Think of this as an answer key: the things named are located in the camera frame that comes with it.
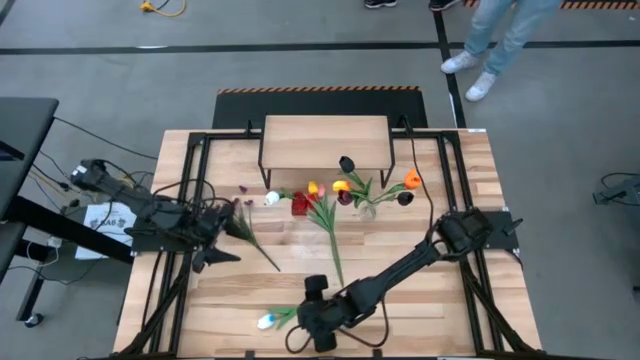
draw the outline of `gray floor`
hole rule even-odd
[[[437,39],[427,2],[418,0],[381,11],[366,11],[358,0],[189,0],[176,19],[143,15],[137,5],[17,0],[0,28],[0,47]],[[445,13],[450,41],[464,40],[472,12]],[[639,15],[564,11],[534,39],[638,39]],[[544,348],[552,353],[616,359],[640,353],[640,304],[630,291],[640,284],[640,211],[591,200],[600,176],[640,170],[639,58],[638,48],[525,50],[487,99],[464,102],[468,125],[488,129],[507,203],[525,219],[518,231],[525,277]],[[452,127],[439,63],[438,50],[0,56],[0,96],[56,97],[58,116],[155,153],[165,129],[209,127],[216,91],[226,87],[419,85],[429,123]],[[462,91],[477,74],[457,76]],[[44,149],[64,169],[91,156],[130,170],[154,168],[62,124]],[[37,163],[54,173],[46,159]],[[47,204],[32,182],[22,192]],[[78,275],[86,266],[60,264]],[[47,283],[37,309],[49,317],[28,330],[14,316],[30,277],[10,271],[0,289],[0,358],[109,353],[128,267],[106,261],[72,286]]]

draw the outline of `white flower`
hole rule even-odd
[[[280,201],[280,194],[275,191],[269,191],[267,195],[264,197],[264,204],[267,206],[271,206]]]
[[[258,329],[265,330],[276,323],[276,317],[273,314],[267,314],[258,320]]]

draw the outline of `jeans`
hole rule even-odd
[[[484,71],[493,75],[500,75],[515,60],[529,36],[545,17],[559,8],[562,0],[481,0],[471,19],[471,33],[464,43],[468,53],[478,57],[487,50],[496,25],[514,2],[513,20],[484,64]]]

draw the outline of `hazard tape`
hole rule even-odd
[[[464,0],[466,7],[475,7],[482,0]],[[640,3],[635,0],[630,1],[565,1],[560,5],[561,9],[566,10],[634,10],[640,9]]]
[[[300,87],[220,89],[218,90],[218,94],[244,94],[244,93],[266,93],[266,92],[378,91],[378,90],[421,91],[419,86],[300,86]]]

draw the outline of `person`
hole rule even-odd
[[[502,41],[491,51],[478,80],[469,88],[465,98],[483,99],[498,76],[515,60],[531,34],[542,21],[559,8],[562,0],[481,0],[471,19],[471,32],[464,43],[464,51],[445,61],[440,69],[454,74],[480,62],[491,41],[491,34],[515,2],[515,14]]]
[[[429,9],[431,11],[444,11],[453,6],[460,0],[431,0]],[[394,7],[398,4],[398,0],[364,0],[364,6],[369,9],[379,9],[383,6]]]

